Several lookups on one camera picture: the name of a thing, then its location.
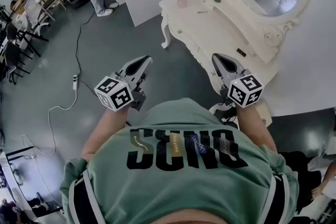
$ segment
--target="small pink bottle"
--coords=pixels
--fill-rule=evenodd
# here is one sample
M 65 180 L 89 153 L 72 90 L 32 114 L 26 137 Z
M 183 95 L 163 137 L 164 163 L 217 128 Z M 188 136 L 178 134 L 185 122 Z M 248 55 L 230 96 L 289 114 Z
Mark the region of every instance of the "small pink bottle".
M 186 8 L 187 7 L 187 0 L 177 0 L 177 5 L 180 8 Z

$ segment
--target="ornate mirror frame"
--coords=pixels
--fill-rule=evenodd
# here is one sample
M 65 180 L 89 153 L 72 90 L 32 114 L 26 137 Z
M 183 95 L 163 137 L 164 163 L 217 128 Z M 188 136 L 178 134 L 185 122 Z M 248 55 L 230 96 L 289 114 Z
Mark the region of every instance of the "ornate mirror frame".
M 235 10 L 235 15 L 223 3 L 202 1 L 211 8 L 218 8 L 231 19 L 265 63 L 268 63 L 278 52 L 278 46 L 284 41 L 287 31 L 299 24 L 299 15 L 309 2 L 309 0 L 298 0 L 288 12 L 279 16 L 267 16 L 253 11 L 244 0 L 224 0 Z

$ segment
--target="hand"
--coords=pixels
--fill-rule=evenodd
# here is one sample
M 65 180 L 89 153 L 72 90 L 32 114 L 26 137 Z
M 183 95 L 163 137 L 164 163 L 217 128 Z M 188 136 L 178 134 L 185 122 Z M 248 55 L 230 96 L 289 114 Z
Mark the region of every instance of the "hand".
M 322 194 L 322 191 L 323 191 L 324 187 L 325 187 L 325 185 L 323 183 L 321 183 L 320 186 L 318 186 L 317 188 L 315 188 L 311 191 L 312 200 L 316 199 L 317 197 L 319 197 Z
M 21 209 L 18 206 L 13 207 L 12 210 L 14 211 L 14 213 L 17 213 L 17 214 L 21 213 Z

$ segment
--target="white stripe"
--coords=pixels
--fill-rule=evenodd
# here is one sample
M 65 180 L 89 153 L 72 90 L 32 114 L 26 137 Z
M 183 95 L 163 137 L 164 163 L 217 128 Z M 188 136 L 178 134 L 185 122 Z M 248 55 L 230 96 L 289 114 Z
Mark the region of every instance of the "white stripe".
M 76 214 L 75 203 L 74 203 L 75 182 L 76 180 L 72 181 L 70 185 L 70 189 L 69 189 L 69 208 L 70 208 L 70 213 L 71 213 L 74 223 L 80 224 L 77 214 Z
M 94 215 L 97 219 L 97 223 L 98 224 L 106 224 L 105 220 L 104 220 L 104 216 L 101 213 L 99 205 L 97 203 L 95 193 L 93 192 L 93 189 L 92 189 L 92 186 L 91 186 L 91 181 L 90 181 L 90 178 L 89 178 L 89 173 L 88 173 L 87 170 L 84 171 L 83 178 L 84 178 L 86 191 L 88 193 L 88 197 L 89 197 L 89 200 L 90 200 L 90 204 L 91 204 L 93 213 L 94 213 Z
M 265 220 L 266 220 L 266 217 L 268 215 L 269 209 L 271 208 L 271 205 L 272 205 L 272 201 L 273 201 L 273 198 L 274 198 L 276 186 L 277 186 L 276 179 L 272 175 L 271 186 L 269 187 L 269 191 L 268 191 L 267 198 L 266 198 L 266 201 L 265 201 L 265 204 L 264 204 L 263 212 L 261 213 L 261 217 L 259 219 L 259 224 L 264 224 L 265 223 Z
M 282 175 L 282 181 L 283 181 L 283 186 L 285 189 L 285 205 L 284 205 L 284 211 L 282 212 L 282 216 L 281 219 L 279 221 L 279 224 L 283 224 L 283 222 L 285 221 L 285 218 L 287 216 L 287 211 L 288 211 L 288 206 L 289 206 L 289 183 L 288 183 L 288 179 L 287 176 L 285 174 L 281 174 Z

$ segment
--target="white cable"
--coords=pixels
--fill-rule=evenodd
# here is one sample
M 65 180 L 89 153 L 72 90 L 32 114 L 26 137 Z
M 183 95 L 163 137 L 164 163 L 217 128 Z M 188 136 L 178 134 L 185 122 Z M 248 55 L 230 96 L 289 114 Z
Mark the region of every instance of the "white cable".
M 55 134 L 54 134 L 53 129 L 51 128 L 51 124 L 50 124 L 50 111 L 53 110 L 53 109 L 55 109 L 55 108 L 60 108 L 60 109 L 62 109 L 62 110 L 69 110 L 69 109 L 71 109 L 71 108 L 75 105 L 76 101 L 77 101 L 77 90 L 75 90 L 75 100 L 74 100 L 74 102 L 72 103 L 72 105 L 71 105 L 69 108 L 66 108 L 66 109 L 65 109 L 65 108 L 62 108 L 61 106 L 57 105 L 57 106 L 55 106 L 55 107 L 53 107 L 53 108 L 51 108 L 51 109 L 48 110 L 48 123 L 49 123 L 50 131 L 51 131 L 51 133 L 52 133 L 52 139 L 53 139 L 53 141 L 54 141 L 54 152 L 53 152 L 53 153 L 46 153 L 46 152 L 42 151 L 38 146 L 36 146 L 36 145 L 33 143 L 33 141 L 30 139 L 30 137 L 28 136 L 28 134 L 23 134 L 23 135 L 22 135 L 22 143 L 23 143 L 23 146 L 26 146 L 26 145 L 25 145 L 25 141 L 24 141 L 24 139 L 23 139 L 23 137 L 26 136 L 26 137 L 28 137 L 28 139 L 29 139 L 29 141 L 32 143 L 32 145 L 33 145 L 35 148 L 37 148 L 41 153 L 44 153 L 44 154 L 49 155 L 49 156 L 54 155 L 54 154 L 56 153 L 57 146 L 56 146 L 56 141 L 55 141 Z M 39 167 L 38 167 L 38 163 L 37 163 L 37 155 L 36 155 L 34 149 L 33 149 L 33 152 L 34 152 L 34 156 L 35 156 L 36 167 L 37 167 L 38 173 L 39 173 L 39 175 L 40 175 L 40 178 L 42 179 L 44 185 L 46 186 L 46 188 L 47 188 L 48 191 L 50 192 L 51 197 L 54 199 L 54 201 L 56 201 L 59 205 L 62 206 L 62 204 L 61 204 L 61 203 L 60 203 L 60 202 L 53 196 L 53 193 L 50 191 L 50 189 L 48 188 L 46 182 L 44 181 L 44 179 L 43 179 L 43 175 L 42 175 L 42 173 L 41 173 L 41 171 L 40 171 L 40 169 L 39 169 Z
M 54 155 L 54 154 L 56 153 L 57 146 L 56 146 L 56 141 L 55 141 L 55 134 L 54 134 L 54 132 L 53 132 L 53 129 L 51 128 L 51 123 L 50 123 L 50 111 L 53 110 L 53 109 L 55 109 L 55 108 L 60 108 L 60 109 L 62 109 L 62 110 L 69 110 L 69 109 L 71 109 L 71 108 L 75 105 L 75 103 L 76 103 L 76 101 L 77 101 L 77 90 L 75 90 L 75 95 L 76 95 L 76 96 L 75 96 L 75 100 L 74 100 L 73 104 L 72 104 L 69 108 L 65 109 L 65 108 L 62 108 L 61 106 L 57 105 L 57 106 L 55 106 L 55 107 L 49 109 L 49 111 L 48 111 L 48 124 L 49 124 L 50 131 L 51 131 L 51 133 L 52 133 L 52 139 L 53 139 L 53 141 L 54 141 L 54 151 L 53 151 L 53 153 L 47 153 L 47 152 L 42 151 L 38 146 L 36 146 L 36 145 L 32 142 L 32 140 L 30 139 L 30 137 L 29 137 L 27 134 L 23 134 L 23 135 L 22 135 L 22 142 L 23 142 L 23 145 L 25 146 L 25 142 L 24 142 L 24 140 L 23 140 L 23 137 L 26 136 L 26 137 L 28 137 L 28 139 L 29 139 L 29 141 L 32 143 L 32 145 L 33 145 L 34 147 L 36 147 L 41 153 L 44 153 L 44 154 L 46 154 L 46 155 Z

